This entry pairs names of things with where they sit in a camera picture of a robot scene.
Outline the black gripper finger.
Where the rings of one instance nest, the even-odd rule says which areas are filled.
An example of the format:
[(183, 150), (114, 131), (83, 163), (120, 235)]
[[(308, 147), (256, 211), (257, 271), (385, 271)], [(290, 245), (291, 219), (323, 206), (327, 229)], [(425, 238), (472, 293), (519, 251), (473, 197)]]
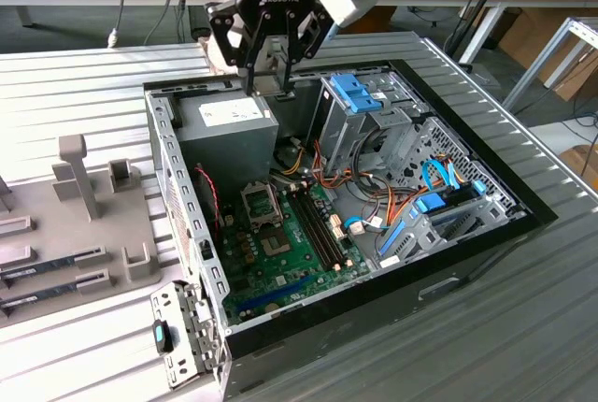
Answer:
[(295, 12), (286, 14), (285, 43), (278, 58), (278, 83), (284, 93), (292, 90), (292, 67), (315, 56), (331, 28), (331, 17), (324, 7), (316, 7), (301, 20)]
[(255, 67), (265, 42), (260, 0), (229, 0), (207, 9), (212, 35), (224, 62), (237, 68), (242, 89), (252, 94)]

